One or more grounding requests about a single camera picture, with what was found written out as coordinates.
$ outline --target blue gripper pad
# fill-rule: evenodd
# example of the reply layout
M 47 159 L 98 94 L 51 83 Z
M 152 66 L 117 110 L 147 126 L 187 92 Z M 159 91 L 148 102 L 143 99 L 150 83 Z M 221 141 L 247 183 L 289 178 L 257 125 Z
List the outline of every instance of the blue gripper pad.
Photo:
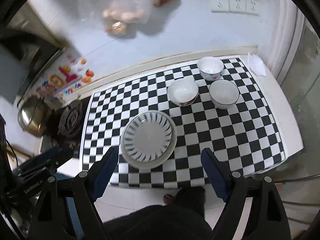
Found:
M 111 153 L 108 154 L 108 152 L 106 152 L 103 158 L 99 161 L 99 162 L 105 161 L 105 163 L 101 167 L 99 174 L 96 176 L 96 178 L 93 181 L 91 198 L 94 202 L 98 198 L 102 197 L 110 181 L 112 173 L 115 170 L 116 165 L 118 164 L 118 160 L 119 160 L 119 153 L 116 149 L 113 148 L 113 151 Z
M 201 163 L 205 170 L 205 173 L 208 175 L 208 178 L 210 180 L 210 183 L 217 195 L 218 198 L 221 198 L 225 203 L 228 201 L 228 181 L 224 171 L 219 171 L 218 167 L 221 169 L 220 163 L 218 159 L 214 156 L 213 152 L 209 149 L 203 149 L 201 152 Z

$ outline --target large white bowl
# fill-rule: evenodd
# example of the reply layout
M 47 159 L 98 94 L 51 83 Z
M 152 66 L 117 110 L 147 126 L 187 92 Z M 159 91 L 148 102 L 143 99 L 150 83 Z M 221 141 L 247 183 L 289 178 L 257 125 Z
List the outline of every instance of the large white bowl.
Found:
M 169 98 L 177 106 L 191 105 L 198 94 L 198 85 L 189 78 L 177 79 L 168 87 Z
M 240 92 L 238 87 L 229 80 L 219 79 L 209 88 L 211 101 L 216 108 L 227 109 L 238 101 Z
M 124 128 L 123 134 L 121 135 L 120 147 L 121 147 L 122 157 L 124 158 L 124 160 L 127 163 L 129 163 L 131 166 L 133 166 L 137 169 L 153 169 L 155 167 L 160 166 L 162 163 L 164 163 L 170 157 L 170 155 L 172 154 L 174 148 L 176 147 L 176 143 L 177 143 L 177 127 L 176 127 L 174 121 L 172 120 L 172 118 L 170 116 L 168 116 L 167 114 L 165 114 L 163 112 L 159 112 L 159 111 L 151 110 L 151 111 L 145 112 L 145 114 L 148 114 L 148 113 L 160 113 L 161 115 L 165 116 L 170 121 L 171 128 L 172 128 L 172 137 L 171 137 L 171 141 L 170 141 L 167 149 L 157 159 L 152 160 L 152 161 L 148 161 L 148 162 L 141 162 L 141 161 L 135 160 L 130 157 L 130 154 L 127 152 L 127 150 L 125 149 L 125 146 L 124 146 L 124 133 L 127 130 L 128 126 L 132 123 L 132 121 L 128 122 L 126 127 Z
M 203 57 L 198 60 L 197 67 L 205 80 L 215 81 L 221 77 L 224 64 L 215 57 Z

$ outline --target screw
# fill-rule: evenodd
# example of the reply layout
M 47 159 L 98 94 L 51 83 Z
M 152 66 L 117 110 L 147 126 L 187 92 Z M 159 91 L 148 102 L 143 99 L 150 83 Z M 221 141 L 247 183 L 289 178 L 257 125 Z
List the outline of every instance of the screw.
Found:
M 268 183 L 270 183 L 270 182 L 272 181 L 272 179 L 271 179 L 270 177 L 268 177 L 268 176 L 264 177 L 264 180 L 265 180 L 266 182 L 268 182 Z
M 234 171 L 232 173 L 232 176 L 235 177 L 235 178 L 240 178 L 241 174 L 239 172 L 237 172 L 237 171 Z
M 80 173 L 79 173 L 79 177 L 80 178 L 84 178 L 84 177 L 86 177 L 88 175 L 88 173 L 86 172 L 86 171 L 81 171 Z
M 55 180 L 56 180 L 56 178 L 54 176 L 51 176 L 48 178 L 49 183 L 54 182 Z

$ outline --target black and white checkered pattern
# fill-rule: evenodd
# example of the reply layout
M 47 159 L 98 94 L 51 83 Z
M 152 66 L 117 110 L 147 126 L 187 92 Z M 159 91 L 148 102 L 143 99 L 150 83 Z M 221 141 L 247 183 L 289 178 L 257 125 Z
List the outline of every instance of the black and white checkered pattern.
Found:
M 200 152 L 206 147 L 220 161 L 228 162 L 231 171 L 245 176 L 283 161 L 277 125 L 255 80 L 239 58 L 225 59 L 223 63 L 222 78 L 235 83 L 241 93 L 237 103 L 227 110 L 214 107 L 209 95 L 211 82 L 188 62 L 94 93 L 82 137 L 83 170 L 100 160 L 110 146 L 119 149 L 126 124 L 148 110 L 163 111 L 172 117 L 178 131 L 175 150 L 152 170 L 133 168 L 119 152 L 111 184 L 165 188 L 203 185 L 209 182 L 200 161 Z M 198 84 L 200 95 L 192 105 L 178 107 L 169 101 L 167 88 L 183 77 Z

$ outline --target stainless steel pot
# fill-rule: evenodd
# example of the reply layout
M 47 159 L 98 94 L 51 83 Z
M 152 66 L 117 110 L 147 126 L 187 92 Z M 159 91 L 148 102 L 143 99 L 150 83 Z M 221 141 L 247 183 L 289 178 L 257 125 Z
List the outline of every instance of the stainless steel pot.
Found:
M 47 129 L 47 122 L 52 112 L 43 99 L 31 96 L 19 110 L 18 123 L 24 131 L 41 137 Z

